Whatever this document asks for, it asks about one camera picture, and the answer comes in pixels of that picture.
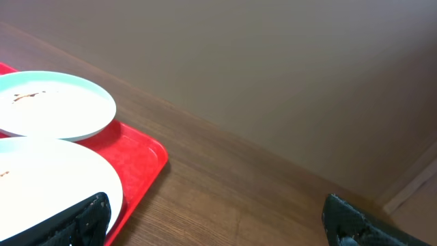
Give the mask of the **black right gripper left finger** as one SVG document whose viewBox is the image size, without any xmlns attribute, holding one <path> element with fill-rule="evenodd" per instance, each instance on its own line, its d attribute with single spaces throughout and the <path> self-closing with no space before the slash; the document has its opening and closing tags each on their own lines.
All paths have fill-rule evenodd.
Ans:
<svg viewBox="0 0 437 246">
<path fill-rule="evenodd" d="M 108 196 L 99 192 L 1 241 L 1 246 L 103 246 L 110 220 Z"/>
</svg>

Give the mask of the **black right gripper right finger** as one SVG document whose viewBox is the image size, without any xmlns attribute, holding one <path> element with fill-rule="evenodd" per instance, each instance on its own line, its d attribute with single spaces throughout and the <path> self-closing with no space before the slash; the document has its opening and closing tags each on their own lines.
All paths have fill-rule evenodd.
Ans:
<svg viewBox="0 0 437 246">
<path fill-rule="evenodd" d="M 335 194 L 325 199 L 322 223 L 329 246 L 429 246 Z"/>
</svg>

